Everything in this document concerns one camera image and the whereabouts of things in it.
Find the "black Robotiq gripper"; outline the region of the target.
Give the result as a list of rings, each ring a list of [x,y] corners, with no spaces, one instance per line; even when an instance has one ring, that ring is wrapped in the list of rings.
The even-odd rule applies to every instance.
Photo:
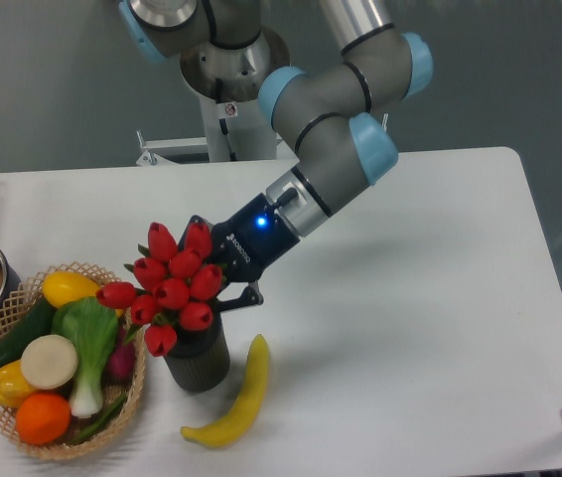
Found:
[[[259,194],[228,220],[211,228],[204,219],[191,217],[179,248],[211,248],[212,243],[209,260],[223,265],[226,282],[248,283],[238,297],[215,303],[214,312],[225,313],[262,305],[264,297],[256,280],[299,240],[277,217],[267,198]]]

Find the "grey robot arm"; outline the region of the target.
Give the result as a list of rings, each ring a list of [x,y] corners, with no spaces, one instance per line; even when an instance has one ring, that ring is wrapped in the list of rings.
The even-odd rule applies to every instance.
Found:
[[[198,97],[213,162],[272,159],[284,142],[297,164],[227,221],[211,227],[211,259],[257,305],[263,270],[374,185],[398,152],[373,113],[423,89],[428,46],[393,26],[381,1],[325,1],[342,62],[315,77],[290,63],[257,1],[122,1],[134,43],[154,62],[178,57]]]

